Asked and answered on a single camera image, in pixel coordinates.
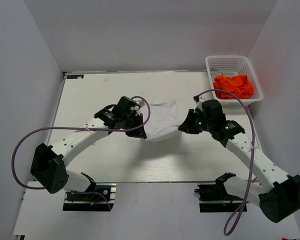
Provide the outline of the white t shirt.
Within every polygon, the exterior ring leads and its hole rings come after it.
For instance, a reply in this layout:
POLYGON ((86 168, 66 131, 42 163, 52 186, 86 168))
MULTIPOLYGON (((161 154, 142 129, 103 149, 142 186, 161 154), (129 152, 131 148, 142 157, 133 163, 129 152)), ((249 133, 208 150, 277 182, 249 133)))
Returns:
POLYGON ((175 99, 161 103, 150 103, 150 118, 143 126, 146 141, 161 142, 181 135, 178 130, 181 121, 178 117, 175 99))

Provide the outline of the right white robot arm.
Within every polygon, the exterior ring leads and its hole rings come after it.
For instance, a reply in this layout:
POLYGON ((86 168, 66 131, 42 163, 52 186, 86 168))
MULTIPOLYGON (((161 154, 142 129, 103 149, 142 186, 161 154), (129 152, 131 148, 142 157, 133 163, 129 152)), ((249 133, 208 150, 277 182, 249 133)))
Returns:
POLYGON ((208 132, 228 151, 252 169, 258 183, 251 183, 247 201, 260 207, 273 223, 278 223, 300 209, 300 176, 291 176, 275 165, 236 121, 227 120, 222 105, 215 99, 196 99, 179 131, 198 135, 208 132))

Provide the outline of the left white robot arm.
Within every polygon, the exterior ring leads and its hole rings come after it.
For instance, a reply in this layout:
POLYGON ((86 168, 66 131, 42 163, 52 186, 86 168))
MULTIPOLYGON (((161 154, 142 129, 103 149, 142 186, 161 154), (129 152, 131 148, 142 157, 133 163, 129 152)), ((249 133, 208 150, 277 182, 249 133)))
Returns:
POLYGON ((96 182, 86 173, 77 173, 67 166, 81 152, 112 132, 124 132, 128 137, 146 139, 141 108, 147 103, 140 97, 123 96, 117 104, 106 106, 85 124, 76 127, 68 137, 52 145, 36 147, 30 173, 50 193, 60 190, 78 192, 84 199, 95 196, 96 182))

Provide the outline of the orange t shirt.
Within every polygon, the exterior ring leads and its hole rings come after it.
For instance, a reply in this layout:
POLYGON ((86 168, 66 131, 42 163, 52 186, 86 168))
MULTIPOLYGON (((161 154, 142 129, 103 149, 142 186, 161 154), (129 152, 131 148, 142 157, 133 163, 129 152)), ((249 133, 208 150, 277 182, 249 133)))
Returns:
POLYGON ((217 75, 214 78, 213 88, 227 91, 239 99, 249 99, 255 93, 246 74, 232 77, 217 75))

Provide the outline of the white plastic basket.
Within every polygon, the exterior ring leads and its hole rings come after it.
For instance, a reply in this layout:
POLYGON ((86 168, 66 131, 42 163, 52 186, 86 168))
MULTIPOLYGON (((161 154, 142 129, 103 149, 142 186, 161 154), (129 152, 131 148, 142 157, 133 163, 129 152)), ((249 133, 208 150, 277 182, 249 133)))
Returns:
POLYGON ((205 58, 205 65, 211 88, 214 87, 213 82, 218 75, 224 77, 246 75, 247 80, 253 86, 254 93, 248 99, 242 99, 243 104, 248 106, 263 99, 259 80, 247 57, 241 55, 212 55, 205 58))

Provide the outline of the blue table label sticker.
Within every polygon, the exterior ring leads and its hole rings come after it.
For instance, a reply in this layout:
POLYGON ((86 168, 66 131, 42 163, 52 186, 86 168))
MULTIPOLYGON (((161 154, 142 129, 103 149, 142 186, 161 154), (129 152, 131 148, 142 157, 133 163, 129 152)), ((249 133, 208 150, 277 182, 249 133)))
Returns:
POLYGON ((66 76, 66 79, 83 79, 83 74, 70 74, 66 76))

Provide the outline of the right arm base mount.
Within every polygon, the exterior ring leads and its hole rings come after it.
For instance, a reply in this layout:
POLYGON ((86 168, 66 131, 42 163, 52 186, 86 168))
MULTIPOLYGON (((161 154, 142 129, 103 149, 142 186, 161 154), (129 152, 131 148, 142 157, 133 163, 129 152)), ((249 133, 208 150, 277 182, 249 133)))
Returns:
POLYGON ((198 197, 201 213, 232 213, 243 201, 238 196, 220 190, 217 184, 212 182, 198 184, 194 194, 198 197))

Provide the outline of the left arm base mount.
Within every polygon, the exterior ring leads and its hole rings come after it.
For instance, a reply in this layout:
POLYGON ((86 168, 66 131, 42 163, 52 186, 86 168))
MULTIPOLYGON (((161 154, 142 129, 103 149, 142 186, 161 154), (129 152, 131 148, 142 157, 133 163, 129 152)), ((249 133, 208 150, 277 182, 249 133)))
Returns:
POLYGON ((116 198, 116 183, 97 183, 84 194, 65 192, 64 212, 110 212, 116 198))

